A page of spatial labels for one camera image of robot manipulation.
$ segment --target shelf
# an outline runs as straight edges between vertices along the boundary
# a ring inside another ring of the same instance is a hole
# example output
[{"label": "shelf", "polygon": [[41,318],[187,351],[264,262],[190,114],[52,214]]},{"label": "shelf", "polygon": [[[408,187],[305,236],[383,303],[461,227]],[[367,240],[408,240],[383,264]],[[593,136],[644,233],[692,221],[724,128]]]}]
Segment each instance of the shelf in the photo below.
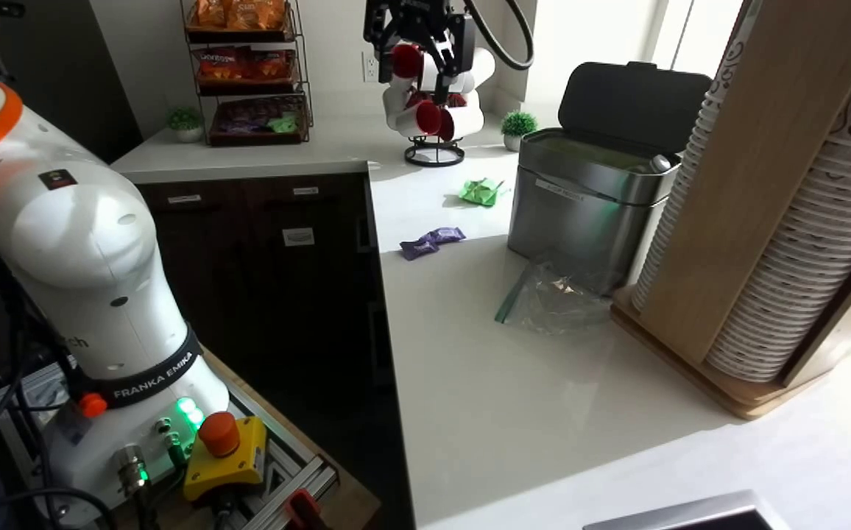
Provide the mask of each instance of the shelf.
[{"label": "shelf", "polygon": [[240,13],[236,10],[240,0],[221,3],[227,10],[202,0],[178,0],[178,5],[209,144],[305,140],[311,97],[293,0],[262,0],[264,9],[243,3]]},{"label": "shelf", "polygon": [[197,93],[290,93],[303,77],[293,49],[205,46],[190,53]]},{"label": "shelf", "polygon": [[303,97],[249,97],[218,103],[209,144],[296,144],[308,137]]},{"label": "shelf", "polygon": [[187,44],[212,44],[212,40],[293,40],[296,24],[290,21],[290,9],[283,3],[283,21],[268,24],[264,30],[227,30],[227,25],[202,25],[193,21],[190,9],[186,13]]}]

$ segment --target stainless steel bin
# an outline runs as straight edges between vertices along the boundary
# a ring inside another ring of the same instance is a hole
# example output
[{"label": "stainless steel bin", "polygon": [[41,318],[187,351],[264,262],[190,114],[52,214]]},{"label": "stainless steel bin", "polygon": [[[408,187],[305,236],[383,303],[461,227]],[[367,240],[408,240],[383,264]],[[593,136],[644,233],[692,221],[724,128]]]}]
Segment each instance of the stainless steel bin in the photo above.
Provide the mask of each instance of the stainless steel bin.
[{"label": "stainless steel bin", "polygon": [[598,147],[565,128],[521,140],[508,249],[546,262],[591,295],[626,281],[642,233],[674,167]]}]

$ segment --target black lid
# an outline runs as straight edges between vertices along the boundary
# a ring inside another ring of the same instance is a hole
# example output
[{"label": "black lid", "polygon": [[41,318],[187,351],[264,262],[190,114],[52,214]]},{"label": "black lid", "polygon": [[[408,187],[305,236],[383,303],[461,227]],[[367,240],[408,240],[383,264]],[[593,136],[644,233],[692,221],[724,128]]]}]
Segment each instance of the black lid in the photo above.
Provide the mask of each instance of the black lid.
[{"label": "black lid", "polygon": [[651,61],[574,66],[560,119],[574,137],[642,155],[686,147],[708,77],[655,71]]}]

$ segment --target trash can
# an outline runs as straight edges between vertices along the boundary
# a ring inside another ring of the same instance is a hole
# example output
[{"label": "trash can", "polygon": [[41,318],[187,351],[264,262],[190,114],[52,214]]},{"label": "trash can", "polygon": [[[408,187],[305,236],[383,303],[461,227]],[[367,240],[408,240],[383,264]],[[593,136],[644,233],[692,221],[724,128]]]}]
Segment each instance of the trash can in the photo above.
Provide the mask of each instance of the trash can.
[{"label": "trash can", "polygon": [[580,65],[563,128],[521,140],[508,249],[591,295],[621,287],[705,87],[705,77],[648,65]]}]

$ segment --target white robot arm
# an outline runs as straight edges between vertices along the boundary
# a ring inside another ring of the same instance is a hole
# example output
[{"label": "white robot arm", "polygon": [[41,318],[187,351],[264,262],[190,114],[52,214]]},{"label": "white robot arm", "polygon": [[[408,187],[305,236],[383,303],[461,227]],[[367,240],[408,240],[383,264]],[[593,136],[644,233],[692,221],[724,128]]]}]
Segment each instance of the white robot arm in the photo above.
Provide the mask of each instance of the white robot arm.
[{"label": "white robot arm", "polygon": [[[527,59],[511,59],[490,30],[483,24],[474,0],[454,10],[449,0],[367,0],[364,3],[364,40],[374,44],[379,59],[379,83],[387,83],[384,124],[411,137],[414,147],[402,153],[411,165],[455,165],[461,149],[455,140],[483,128],[480,90],[495,59],[474,44],[474,25],[486,44],[517,71],[530,66],[532,38],[514,0],[507,0],[523,44]],[[449,153],[449,159],[426,159],[420,153]]]},{"label": "white robot arm", "polygon": [[[0,259],[77,358],[68,409],[44,430],[59,486],[125,499],[121,464],[169,470],[169,434],[227,409],[162,274],[152,218],[106,167],[0,84]],[[190,421],[155,423],[193,407]],[[96,517],[68,502],[60,524]]]}]

